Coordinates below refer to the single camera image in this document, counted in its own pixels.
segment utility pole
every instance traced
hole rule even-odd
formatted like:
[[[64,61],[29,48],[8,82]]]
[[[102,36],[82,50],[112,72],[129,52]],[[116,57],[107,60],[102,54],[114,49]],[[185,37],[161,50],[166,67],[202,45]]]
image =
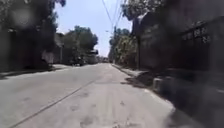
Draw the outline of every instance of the utility pole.
[[[140,69],[141,65],[141,39],[140,36],[136,36],[137,39],[137,69]]]
[[[114,41],[116,41],[117,40],[117,34],[116,34],[116,32],[117,32],[117,28],[116,28],[116,26],[114,26]],[[114,56],[114,53],[115,53],[115,51],[113,52],[113,63],[115,64],[116,62],[115,62],[115,56]]]
[[[63,44],[61,45],[60,48],[60,63],[62,64],[62,60],[63,60]]]

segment sky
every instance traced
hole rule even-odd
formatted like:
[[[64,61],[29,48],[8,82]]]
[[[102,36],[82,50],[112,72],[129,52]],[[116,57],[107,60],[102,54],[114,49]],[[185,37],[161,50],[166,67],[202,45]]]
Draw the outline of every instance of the sky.
[[[120,3],[123,0],[104,0],[107,6],[112,23],[116,23],[120,13]],[[100,56],[107,56],[110,46],[109,39],[112,35],[112,23],[110,22],[102,0],[67,0],[66,6],[56,5],[58,13],[58,32],[66,33],[73,30],[75,25],[89,27],[98,36]],[[131,22],[125,17],[120,18],[117,27],[131,29]]]

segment sidewalk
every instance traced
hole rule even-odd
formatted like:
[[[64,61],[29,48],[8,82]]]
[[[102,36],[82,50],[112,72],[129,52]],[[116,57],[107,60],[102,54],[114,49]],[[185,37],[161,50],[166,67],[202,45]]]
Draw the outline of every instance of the sidewalk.
[[[40,70],[37,69],[37,70],[21,70],[21,71],[0,72],[0,79],[5,79],[6,77],[9,77],[9,76],[17,76],[17,75],[22,75],[22,74],[55,71],[55,70],[62,70],[62,69],[66,69],[66,68],[71,68],[71,66],[54,64],[51,69],[40,69]]]
[[[119,65],[115,65],[112,64],[112,66],[114,66],[115,68],[119,69],[121,72],[124,72],[125,74],[131,76],[131,77],[137,77],[138,75],[140,75],[141,73],[143,73],[144,71],[139,71],[139,70],[131,70],[131,69],[127,69],[127,68],[123,68]]]

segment street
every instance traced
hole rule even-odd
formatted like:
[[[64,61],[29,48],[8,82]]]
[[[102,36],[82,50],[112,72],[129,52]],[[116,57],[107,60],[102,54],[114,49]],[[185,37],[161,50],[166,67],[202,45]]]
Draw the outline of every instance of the street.
[[[110,64],[97,64],[2,79],[0,128],[201,127],[126,78]]]

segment power line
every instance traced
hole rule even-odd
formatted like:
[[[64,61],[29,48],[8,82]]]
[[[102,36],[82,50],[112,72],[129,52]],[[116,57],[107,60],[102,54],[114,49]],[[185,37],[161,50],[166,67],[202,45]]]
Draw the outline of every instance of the power line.
[[[106,4],[105,4],[105,1],[102,0],[102,3],[103,3],[103,6],[104,6],[104,8],[105,8],[105,10],[106,10],[106,12],[107,12],[107,16],[108,16],[108,18],[109,18],[109,20],[110,20],[111,26],[113,27],[113,22],[112,22],[112,20],[111,20],[109,11],[108,11],[107,6],[106,6]]]
[[[116,13],[117,13],[117,10],[119,12],[119,8],[118,8],[118,0],[116,1],[116,6],[115,6],[115,11],[114,11],[114,16],[113,16],[113,25],[114,25],[114,22],[116,22],[116,19],[115,19],[115,16],[116,16]]]
[[[115,27],[118,25],[119,21],[120,21],[120,18],[121,18],[121,15],[122,15],[122,9],[121,9],[121,5],[122,5],[122,0],[120,2],[120,15],[118,16],[118,19],[117,19],[117,22],[115,24]]]

